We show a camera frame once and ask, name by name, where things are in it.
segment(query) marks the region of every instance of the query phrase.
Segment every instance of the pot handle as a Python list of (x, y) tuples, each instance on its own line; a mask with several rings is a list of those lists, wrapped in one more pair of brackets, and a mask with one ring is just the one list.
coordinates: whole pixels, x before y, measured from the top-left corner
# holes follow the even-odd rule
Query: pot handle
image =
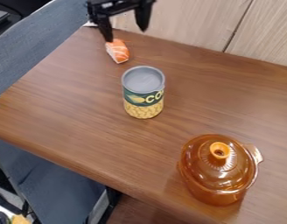
[(252, 143), (246, 143), (243, 146), (251, 153), (256, 164), (260, 164), (264, 160), (261, 152)]

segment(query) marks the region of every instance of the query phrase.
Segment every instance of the wood grain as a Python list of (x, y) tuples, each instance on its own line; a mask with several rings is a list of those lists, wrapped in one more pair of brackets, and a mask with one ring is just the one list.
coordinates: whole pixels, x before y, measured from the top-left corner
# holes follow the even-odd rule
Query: wood grain
[(287, 66), (287, 0), (255, 0), (227, 53)]
[[(250, 0), (158, 0), (145, 34), (222, 51), (249, 3)], [(141, 33), (133, 11), (115, 17), (113, 26)]]
[[(287, 223), (287, 67), (117, 31), (117, 65), (97, 30), (81, 28), (0, 97), (0, 138), (199, 223)], [(121, 76), (138, 65), (166, 75), (164, 111), (123, 110)], [(253, 143), (264, 163), (241, 204), (198, 202), (176, 171), (181, 147), (205, 133)]]
[(186, 224), (154, 206), (123, 195), (107, 224)]

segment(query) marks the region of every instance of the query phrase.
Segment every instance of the orange object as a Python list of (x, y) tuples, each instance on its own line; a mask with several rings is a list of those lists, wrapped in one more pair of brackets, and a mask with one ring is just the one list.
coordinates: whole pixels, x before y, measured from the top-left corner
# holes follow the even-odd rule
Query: orange object
[(107, 53), (117, 64), (123, 63), (129, 59), (129, 50), (121, 39), (115, 38), (114, 42), (107, 42), (105, 46)]
[(178, 162), (180, 174), (198, 200), (226, 206), (243, 199), (254, 184), (260, 151), (221, 135), (204, 135), (190, 140)]
[(217, 159), (225, 159), (230, 155), (230, 148), (225, 143), (216, 142), (210, 145), (212, 155)]
[(11, 224), (31, 224), (22, 214), (14, 215)]

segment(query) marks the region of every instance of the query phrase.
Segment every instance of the tin can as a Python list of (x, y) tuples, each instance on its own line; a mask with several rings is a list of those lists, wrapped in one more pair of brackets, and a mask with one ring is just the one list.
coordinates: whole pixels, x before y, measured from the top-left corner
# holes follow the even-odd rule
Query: tin can
[(130, 116), (148, 119), (164, 108), (165, 76), (155, 67), (136, 66), (122, 76), (123, 105)]

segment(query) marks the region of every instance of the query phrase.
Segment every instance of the orange ceramic pot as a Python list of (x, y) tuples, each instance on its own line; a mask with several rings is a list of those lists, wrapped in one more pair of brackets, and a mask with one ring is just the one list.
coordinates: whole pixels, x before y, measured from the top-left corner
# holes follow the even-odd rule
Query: orange ceramic pot
[(252, 144), (231, 137), (203, 135), (183, 147), (178, 170), (195, 198), (215, 206), (242, 200), (263, 161)]

